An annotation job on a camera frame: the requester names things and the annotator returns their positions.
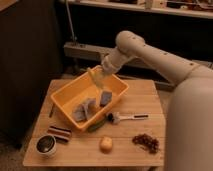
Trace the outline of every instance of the floor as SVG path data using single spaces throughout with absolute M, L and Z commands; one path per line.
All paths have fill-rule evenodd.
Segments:
M 64 74 L 63 79 L 73 78 L 69 74 Z M 162 102 L 162 108 L 164 113 L 166 113 L 167 106 L 169 103 L 169 99 L 171 97 L 170 91 L 158 90 L 159 97 Z M 5 145 L 2 143 L 2 137 L 0 137 L 0 171 L 147 171 L 149 168 L 138 168 L 138 167 L 117 167 L 117 168 L 30 168 L 24 167 L 22 165 L 22 161 L 24 158 L 24 154 L 33 130 L 33 126 L 28 131 L 25 140 L 23 141 L 23 146 L 20 150 L 16 150 L 10 145 Z M 156 171 L 163 171 L 163 168 L 159 167 Z

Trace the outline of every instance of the dark gray cabinet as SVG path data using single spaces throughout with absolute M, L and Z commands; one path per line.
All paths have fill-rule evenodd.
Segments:
M 53 0 L 21 0 L 0 12 L 0 133 L 20 141 L 62 72 Z

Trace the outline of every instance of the orange bin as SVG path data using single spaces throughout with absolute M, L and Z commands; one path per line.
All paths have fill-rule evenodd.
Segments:
M 100 66 L 91 69 L 94 73 Z M 106 106 L 100 107 L 99 102 L 103 90 L 96 87 L 88 72 L 85 72 L 75 80 L 66 84 L 51 95 L 54 104 L 62 111 L 62 114 L 78 129 L 85 131 L 91 124 L 98 121 L 121 98 L 128 89 L 128 85 L 116 75 L 110 75 L 103 79 L 104 90 L 112 92 L 112 99 Z M 95 98 L 94 115 L 86 121 L 76 122 L 72 116 L 76 107 L 87 98 Z

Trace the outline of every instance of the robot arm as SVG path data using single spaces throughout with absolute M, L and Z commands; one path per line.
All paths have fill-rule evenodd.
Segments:
M 165 171 L 212 171 L 213 71 L 129 31 L 118 34 L 116 45 L 102 61 L 103 73 L 116 73 L 136 56 L 177 86 L 166 119 Z
M 211 69 L 147 45 L 142 37 L 130 31 L 120 32 L 116 45 L 102 61 L 106 74 L 116 73 L 125 63 L 138 57 L 174 85 L 194 76 L 213 78 Z

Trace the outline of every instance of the wooden table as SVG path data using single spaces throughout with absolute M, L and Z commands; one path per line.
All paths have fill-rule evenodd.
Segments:
M 163 166 L 165 118 L 160 99 L 151 80 L 125 80 L 129 89 L 112 111 L 128 113 L 147 113 L 147 120 L 126 120 L 118 125 L 106 123 L 93 133 L 80 132 L 68 124 L 54 107 L 53 116 L 50 94 L 71 80 L 53 80 L 41 108 L 40 115 L 29 142 L 23 164 L 24 166 Z M 51 158 L 44 158 L 36 152 L 36 142 L 44 135 L 50 125 L 72 129 L 72 138 L 68 144 L 57 143 L 57 151 Z M 132 143 L 132 138 L 138 134 L 147 133 L 160 142 L 160 151 L 149 154 L 138 145 Z M 103 136 L 113 139 L 113 150 L 104 154 L 99 150 L 99 141 Z

